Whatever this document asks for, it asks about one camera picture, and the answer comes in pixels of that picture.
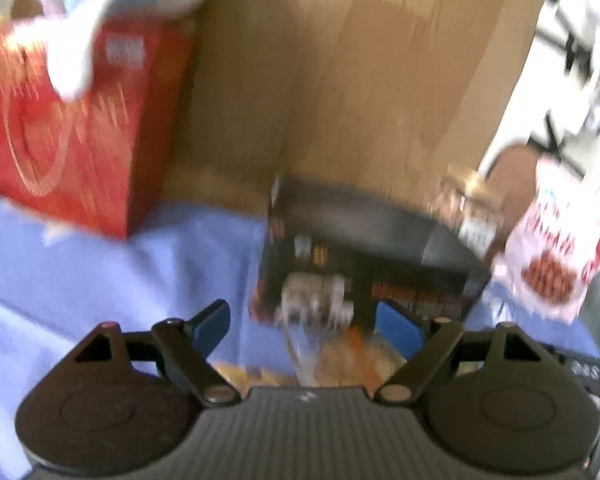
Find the white wall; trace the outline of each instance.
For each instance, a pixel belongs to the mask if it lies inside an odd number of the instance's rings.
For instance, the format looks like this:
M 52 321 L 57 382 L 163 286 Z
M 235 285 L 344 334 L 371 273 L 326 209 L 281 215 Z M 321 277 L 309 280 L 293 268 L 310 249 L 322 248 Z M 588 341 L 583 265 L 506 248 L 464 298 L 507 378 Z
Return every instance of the white wall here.
M 576 30 L 588 39 L 589 31 L 584 26 L 584 3 L 585 0 L 561 0 L 560 6 Z M 538 27 L 565 40 L 566 35 L 557 25 L 554 13 L 551 5 L 544 4 L 538 19 Z M 540 139 L 546 138 L 544 115 L 554 106 L 556 100 L 560 99 L 560 92 L 566 84 L 563 71 L 564 54 L 545 41 L 534 39 L 498 131 L 480 164 L 480 172 L 488 170 L 503 147 L 513 142 L 526 142 L 531 132 L 536 132 L 535 136 Z M 592 142 L 587 139 L 571 146 L 568 153 L 584 168 L 593 164 L 591 159 L 594 158 L 594 150 Z

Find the food package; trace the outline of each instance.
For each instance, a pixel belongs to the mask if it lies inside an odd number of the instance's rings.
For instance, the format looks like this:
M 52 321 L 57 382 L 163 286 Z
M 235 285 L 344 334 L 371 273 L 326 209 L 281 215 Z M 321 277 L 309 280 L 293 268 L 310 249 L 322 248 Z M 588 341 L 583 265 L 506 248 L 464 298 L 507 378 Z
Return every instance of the food package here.
M 493 276 L 533 312 L 571 323 L 600 270 L 600 198 L 548 157 L 538 160 L 536 187 Z
M 65 103 L 46 67 L 61 22 L 14 22 L 0 35 L 0 194 L 125 238 L 162 189 L 191 39 L 176 25 L 105 24 L 92 88 Z
M 427 194 L 425 208 L 484 258 L 502 227 L 501 204 L 502 197 L 475 171 L 450 164 L 446 175 Z
M 462 320 L 490 271 L 446 226 L 350 187 L 289 176 L 272 191 L 250 313 L 259 322 L 370 330 L 381 300 Z

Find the brown cardboard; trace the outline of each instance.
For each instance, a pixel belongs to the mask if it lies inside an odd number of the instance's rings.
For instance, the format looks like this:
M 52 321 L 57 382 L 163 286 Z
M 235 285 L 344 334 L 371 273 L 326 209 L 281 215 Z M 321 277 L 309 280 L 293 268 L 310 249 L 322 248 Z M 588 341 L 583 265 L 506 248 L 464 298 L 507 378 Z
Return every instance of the brown cardboard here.
M 264 212 L 277 173 L 419 202 L 475 167 L 544 0 L 208 0 L 164 193 Z

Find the white snack bag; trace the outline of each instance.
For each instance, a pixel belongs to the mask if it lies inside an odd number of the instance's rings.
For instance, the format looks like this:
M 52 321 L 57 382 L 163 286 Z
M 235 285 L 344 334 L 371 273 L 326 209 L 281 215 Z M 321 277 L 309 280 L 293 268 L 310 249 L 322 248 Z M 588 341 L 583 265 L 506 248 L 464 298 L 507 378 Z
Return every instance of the white snack bag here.
M 536 167 L 536 199 L 493 261 L 493 278 L 529 310 L 572 323 L 600 270 L 600 199 L 551 158 Z

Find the wrinkled fabric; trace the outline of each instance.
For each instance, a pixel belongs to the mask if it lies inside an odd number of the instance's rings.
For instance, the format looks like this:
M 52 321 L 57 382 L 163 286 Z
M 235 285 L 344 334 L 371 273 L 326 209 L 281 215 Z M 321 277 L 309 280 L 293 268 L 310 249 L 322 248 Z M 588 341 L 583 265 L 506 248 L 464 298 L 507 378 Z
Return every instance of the wrinkled fabric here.
M 0 198 L 0 480 L 29 469 L 13 427 L 18 404 L 104 320 L 128 332 L 148 330 L 167 317 L 189 319 L 223 298 L 231 328 L 210 361 L 293 374 L 282 331 L 248 316 L 265 233 L 264 218 L 163 203 L 124 243 L 43 223 Z M 507 320 L 533 337 L 594 352 L 578 322 L 558 327 L 507 304 L 516 313 Z M 479 304 L 469 325 L 493 325 L 502 315 L 493 312 Z M 309 344 L 296 330 L 293 340 Z
M 600 357 L 600 350 L 584 322 L 573 324 L 558 319 L 543 319 L 522 305 L 507 288 L 491 282 L 464 322 L 467 330 L 488 330 L 498 323 L 511 321 L 542 343 L 574 352 Z

